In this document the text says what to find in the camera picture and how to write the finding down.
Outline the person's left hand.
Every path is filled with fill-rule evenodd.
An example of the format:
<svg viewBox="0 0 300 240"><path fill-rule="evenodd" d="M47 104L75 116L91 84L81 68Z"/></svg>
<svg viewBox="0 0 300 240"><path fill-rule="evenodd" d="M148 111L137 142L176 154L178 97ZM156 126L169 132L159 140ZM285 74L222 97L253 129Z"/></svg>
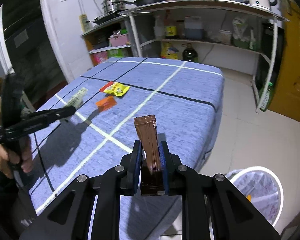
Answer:
<svg viewBox="0 0 300 240"><path fill-rule="evenodd" d="M21 169L24 173L29 173L33 168L30 137L24 138L24 146L21 150L21 157L12 150L7 150L4 146L0 145L0 171L7 178L13 178L13 172L9 165L19 164L21 160Z"/></svg>

